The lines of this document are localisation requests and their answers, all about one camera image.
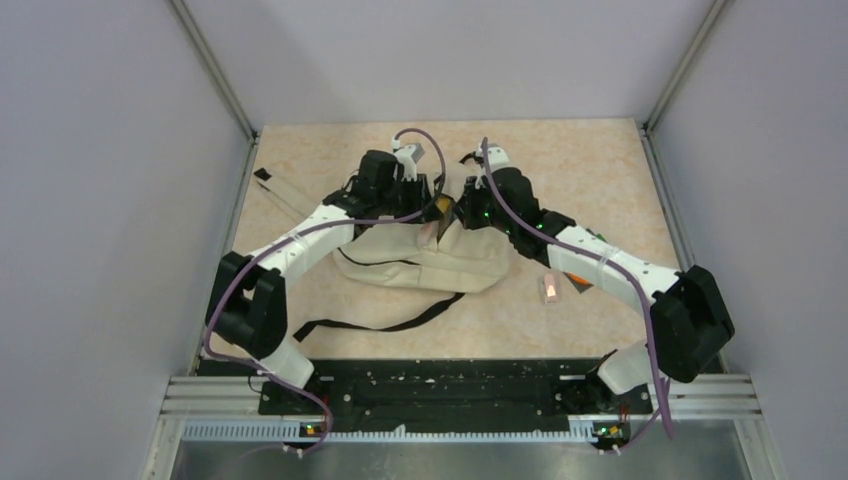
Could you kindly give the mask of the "orange pink highlighter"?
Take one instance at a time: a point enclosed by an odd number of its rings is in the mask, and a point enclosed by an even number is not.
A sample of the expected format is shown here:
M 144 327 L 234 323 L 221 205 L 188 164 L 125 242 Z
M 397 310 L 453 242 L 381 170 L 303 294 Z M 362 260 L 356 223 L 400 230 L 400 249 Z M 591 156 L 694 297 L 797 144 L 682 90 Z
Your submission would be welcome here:
M 440 195 L 432 211 L 433 220 L 425 223 L 417 238 L 419 246 L 425 246 L 432 238 L 438 240 L 452 221 L 452 210 L 454 200 L 451 197 Z

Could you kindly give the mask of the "cream canvas backpack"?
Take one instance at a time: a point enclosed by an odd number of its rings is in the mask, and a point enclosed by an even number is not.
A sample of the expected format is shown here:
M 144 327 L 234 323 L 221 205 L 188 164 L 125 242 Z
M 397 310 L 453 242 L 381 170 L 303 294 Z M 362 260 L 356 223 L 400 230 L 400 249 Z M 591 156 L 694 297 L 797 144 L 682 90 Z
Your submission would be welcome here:
M 466 230 L 452 221 L 441 237 L 418 245 L 423 225 L 377 225 L 334 251 L 332 258 L 346 277 L 370 285 L 448 292 L 451 297 L 386 333 L 426 324 L 467 294 L 480 293 L 506 276 L 512 264 L 507 238 L 492 228 Z

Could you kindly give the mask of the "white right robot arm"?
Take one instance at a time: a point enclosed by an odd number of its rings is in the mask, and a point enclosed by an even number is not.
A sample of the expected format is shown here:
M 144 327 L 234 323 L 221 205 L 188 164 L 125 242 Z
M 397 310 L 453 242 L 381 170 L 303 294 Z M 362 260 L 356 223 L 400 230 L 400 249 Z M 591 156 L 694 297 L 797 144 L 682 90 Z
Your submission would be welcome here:
M 522 257 L 587 281 L 646 321 L 645 340 L 613 351 L 595 368 L 586 385 L 594 409 L 614 411 L 627 392 L 655 377 L 693 381 L 733 338 L 735 327 L 707 269 L 680 271 L 644 261 L 540 207 L 519 169 L 501 168 L 493 176 L 465 179 L 456 204 L 465 229 L 502 232 Z

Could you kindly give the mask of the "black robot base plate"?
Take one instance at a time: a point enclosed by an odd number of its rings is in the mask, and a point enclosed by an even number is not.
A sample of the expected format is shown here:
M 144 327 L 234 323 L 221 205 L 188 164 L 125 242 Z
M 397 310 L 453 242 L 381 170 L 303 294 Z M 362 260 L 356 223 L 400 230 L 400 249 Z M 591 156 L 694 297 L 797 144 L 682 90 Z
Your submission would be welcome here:
M 564 432 L 578 415 L 650 414 L 648 389 L 615 396 L 594 359 L 317 360 L 307 397 L 271 381 L 262 415 L 322 414 L 335 433 Z

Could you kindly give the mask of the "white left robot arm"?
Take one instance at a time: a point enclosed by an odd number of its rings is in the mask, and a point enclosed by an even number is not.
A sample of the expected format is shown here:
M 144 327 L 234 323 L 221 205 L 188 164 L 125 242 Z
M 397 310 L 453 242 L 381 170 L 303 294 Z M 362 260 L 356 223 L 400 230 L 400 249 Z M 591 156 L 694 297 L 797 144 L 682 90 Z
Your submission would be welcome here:
M 231 251 L 220 261 L 207 313 L 208 336 L 243 350 L 252 367 L 285 382 L 283 401 L 297 413 L 319 404 L 314 372 L 288 335 L 287 292 L 334 250 L 380 223 L 411 223 L 431 201 L 427 177 L 417 170 L 418 143 L 390 152 L 369 150 L 349 183 L 271 244 L 249 254 Z

